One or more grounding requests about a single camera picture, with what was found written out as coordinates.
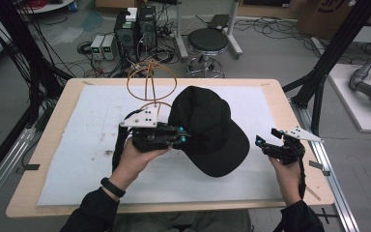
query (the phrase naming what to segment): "power supply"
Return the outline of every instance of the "power supply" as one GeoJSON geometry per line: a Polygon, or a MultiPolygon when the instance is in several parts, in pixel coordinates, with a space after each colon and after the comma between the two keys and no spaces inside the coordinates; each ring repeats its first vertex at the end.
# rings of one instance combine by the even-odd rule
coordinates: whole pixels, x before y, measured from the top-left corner
{"type": "Polygon", "coordinates": [[[104,37],[102,44],[104,59],[114,60],[117,53],[116,38],[114,36],[107,35],[104,37]]]}
{"type": "Polygon", "coordinates": [[[103,49],[101,45],[103,44],[104,36],[96,36],[93,40],[92,44],[90,45],[92,49],[92,57],[94,60],[103,60],[103,49]]]}

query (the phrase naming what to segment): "forearm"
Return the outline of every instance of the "forearm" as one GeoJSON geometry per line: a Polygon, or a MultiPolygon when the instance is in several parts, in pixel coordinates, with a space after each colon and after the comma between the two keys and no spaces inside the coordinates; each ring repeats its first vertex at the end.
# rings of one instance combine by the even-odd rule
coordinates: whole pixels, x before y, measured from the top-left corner
{"type": "Polygon", "coordinates": [[[281,210],[281,214],[285,232],[325,231],[313,210],[302,200],[281,210]]]}
{"type": "Polygon", "coordinates": [[[80,207],[73,211],[61,232],[105,231],[113,225],[119,201],[102,188],[89,192],[80,207]]]}

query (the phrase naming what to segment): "wrist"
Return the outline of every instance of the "wrist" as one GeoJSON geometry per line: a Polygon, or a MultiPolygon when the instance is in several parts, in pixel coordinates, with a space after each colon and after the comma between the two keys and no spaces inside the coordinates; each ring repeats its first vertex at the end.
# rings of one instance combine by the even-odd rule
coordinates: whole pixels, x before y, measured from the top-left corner
{"type": "Polygon", "coordinates": [[[301,201],[300,194],[298,193],[298,190],[296,192],[282,193],[282,197],[285,201],[286,206],[290,206],[290,205],[293,205],[293,204],[301,201]]]}
{"type": "Polygon", "coordinates": [[[104,177],[103,179],[101,179],[101,185],[102,185],[103,191],[107,195],[109,195],[111,198],[113,198],[115,201],[119,201],[120,198],[122,198],[126,193],[125,190],[120,189],[115,184],[110,182],[110,179],[107,177],[104,177]]]}
{"type": "Polygon", "coordinates": [[[136,176],[130,175],[123,168],[117,167],[111,174],[109,181],[121,190],[126,190],[129,185],[136,179],[136,176]]]}

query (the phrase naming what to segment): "stool base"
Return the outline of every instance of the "stool base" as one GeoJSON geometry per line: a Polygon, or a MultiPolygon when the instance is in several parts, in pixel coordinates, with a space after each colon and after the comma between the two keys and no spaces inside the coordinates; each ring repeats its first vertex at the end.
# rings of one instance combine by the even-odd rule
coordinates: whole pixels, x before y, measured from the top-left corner
{"type": "Polygon", "coordinates": [[[225,73],[222,65],[215,59],[202,55],[199,58],[192,58],[186,66],[185,76],[193,75],[204,78],[224,78],[225,73]]]}

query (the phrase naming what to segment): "bracelet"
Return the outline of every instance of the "bracelet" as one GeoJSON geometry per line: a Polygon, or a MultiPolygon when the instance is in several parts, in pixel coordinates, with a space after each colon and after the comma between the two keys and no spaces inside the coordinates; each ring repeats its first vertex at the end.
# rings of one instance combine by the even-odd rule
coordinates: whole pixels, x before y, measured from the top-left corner
{"type": "Polygon", "coordinates": [[[107,177],[104,177],[103,179],[101,179],[101,185],[104,186],[107,190],[109,190],[111,193],[115,194],[117,197],[120,197],[122,198],[124,195],[125,195],[125,191],[124,190],[121,190],[119,189],[118,187],[116,187],[115,185],[113,185],[107,177]]]}

